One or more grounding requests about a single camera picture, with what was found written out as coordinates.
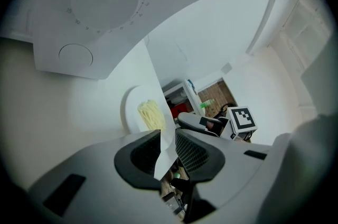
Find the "white wall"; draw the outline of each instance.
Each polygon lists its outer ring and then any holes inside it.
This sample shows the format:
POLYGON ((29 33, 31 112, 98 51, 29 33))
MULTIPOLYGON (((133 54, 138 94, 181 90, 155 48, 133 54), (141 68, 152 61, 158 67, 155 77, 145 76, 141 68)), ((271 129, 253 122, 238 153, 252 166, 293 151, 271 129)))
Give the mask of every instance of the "white wall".
POLYGON ((302 75, 326 46, 334 28, 325 0, 298 0, 288 21, 270 43, 293 82, 304 121, 315 118, 317 109, 302 75))
POLYGON ((268 0, 200 0, 175 14, 145 41, 161 86, 220 70, 246 51, 268 0))
POLYGON ((338 34, 334 31, 322 52, 305 70, 301 79, 318 114, 338 112, 338 34))
POLYGON ((124 136, 124 97, 158 86, 144 43, 106 80, 37 71, 33 45, 0 40, 0 155, 12 180, 27 189, 76 151, 124 136))
POLYGON ((271 145, 302 123, 293 83, 276 52, 263 48, 224 77, 239 106, 248 106, 258 130, 253 143, 271 145))
POLYGON ((287 21, 298 0, 270 0, 266 15, 262 19, 263 28, 257 30, 247 53, 253 54, 268 46, 287 21))
POLYGON ((222 79, 223 72, 221 70, 212 72, 211 74, 208 74, 204 77, 201 77, 199 79, 192 80, 195 86, 195 90, 197 92, 200 92, 211 85, 214 85, 216 82, 222 79))

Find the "white plate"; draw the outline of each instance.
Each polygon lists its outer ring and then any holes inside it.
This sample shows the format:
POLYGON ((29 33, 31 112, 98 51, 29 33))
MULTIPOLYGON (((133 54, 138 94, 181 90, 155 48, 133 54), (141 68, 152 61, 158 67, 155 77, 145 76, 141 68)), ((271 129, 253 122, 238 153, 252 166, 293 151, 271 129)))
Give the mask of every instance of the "white plate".
POLYGON ((125 108, 127 127, 131 134, 149 130, 137 109, 142 102, 147 102, 148 100, 155 100, 164 115, 166 130, 161 133, 161 151, 164 151, 172 143, 176 127, 169 106, 160 88, 142 85, 131 90, 127 96, 125 108))
POLYGON ((149 130, 137 109, 139 104, 148 100, 156 101, 166 122, 166 130, 161 132, 161 153, 156 161, 154 173, 154 178, 161 180, 177 159, 174 138, 176 127, 162 90, 146 85, 131 90, 126 99, 126 123, 131 134, 149 130))

